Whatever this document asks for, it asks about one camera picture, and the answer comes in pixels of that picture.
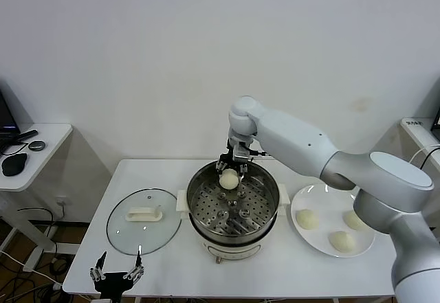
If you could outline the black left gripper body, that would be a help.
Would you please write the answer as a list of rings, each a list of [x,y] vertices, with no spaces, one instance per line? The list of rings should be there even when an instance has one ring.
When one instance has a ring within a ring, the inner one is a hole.
[[[99,292],[100,299],[121,302],[122,294],[133,288],[133,280],[124,278],[126,274],[126,272],[109,272],[104,274],[104,280],[96,280],[94,287]]]

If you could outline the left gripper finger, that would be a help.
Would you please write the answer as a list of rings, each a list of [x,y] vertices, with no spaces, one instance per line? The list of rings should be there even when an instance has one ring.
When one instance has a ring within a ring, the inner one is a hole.
[[[90,276],[93,281],[101,281],[101,280],[105,279],[105,275],[102,272],[102,268],[105,263],[106,255],[107,255],[107,253],[104,252],[101,255],[101,257],[99,257],[99,259],[97,260],[95,267],[92,267],[90,269]]]
[[[134,267],[124,276],[124,279],[138,281],[144,275],[144,266],[142,264],[142,246],[137,247],[137,256]]]

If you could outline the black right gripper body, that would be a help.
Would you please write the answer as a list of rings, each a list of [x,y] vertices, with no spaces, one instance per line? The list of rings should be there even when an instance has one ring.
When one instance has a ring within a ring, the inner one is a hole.
[[[254,142],[252,137],[230,137],[227,143],[227,152],[219,158],[224,159],[228,166],[245,164],[251,160],[250,145]]]

